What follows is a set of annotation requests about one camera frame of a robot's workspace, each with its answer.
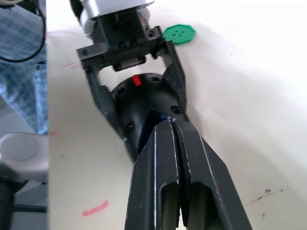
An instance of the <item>red marking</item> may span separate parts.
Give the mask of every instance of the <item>red marking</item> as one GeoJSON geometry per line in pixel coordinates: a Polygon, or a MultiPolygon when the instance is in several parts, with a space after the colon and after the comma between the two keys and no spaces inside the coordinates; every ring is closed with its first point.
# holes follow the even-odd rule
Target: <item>red marking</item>
{"type": "Polygon", "coordinates": [[[76,67],[78,67],[78,66],[80,66],[81,64],[79,64],[79,65],[76,65],[76,66],[73,66],[72,68],[76,68],[76,67]]]}
{"type": "Polygon", "coordinates": [[[98,207],[94,207],[94,208],[92,208],[92,209],[90,209],[90,210],[87,210],[87,211],[84,211],[83,212],[83,216],[84,217],[87,217],[87,216],[89,216],[89,215],[92,215],[92,214],[94,214],[94,213],[96,213],[96,212],[99,212],[99,211],[101,211],[101,210],[104,210],[106,207],[109,207],[109,201],[108,200],[105,200],[104,201],[104,203],[102,204],[102,205],[100,205],[100,206],[98,206],[98,207]]]}
{"type": "Polygon", "coordinates": [[[75,63],[76,63],[76,62],[72,62],[72,63],[69,63],[69,64],[67,64],[67,65],[65,65],[65,66],[62,66],[62,67],[70,66],[70,65],[75,64],[75,63]]]}
{"type": "Polygon", "coordinates": [[[141,80],[140,80],[140,78],[139,78],[138,75],[133,75],[132,78],[133,78],[134,84],[135,84],[136,86],[142,85],[141,80]]]}

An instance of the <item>green plastic disc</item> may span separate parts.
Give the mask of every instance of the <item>green plastic disc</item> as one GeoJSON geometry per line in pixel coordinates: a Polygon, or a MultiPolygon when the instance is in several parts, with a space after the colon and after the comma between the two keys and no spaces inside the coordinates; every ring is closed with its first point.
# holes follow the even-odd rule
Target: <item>green plastic disc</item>
{"type": "Polygon", "coordinates": [[[196,31],[190,25],[177,24],[166,28],[163,36],[167,41],[173,41],[175,45],[181,45],[193,40],[196,31]]]}

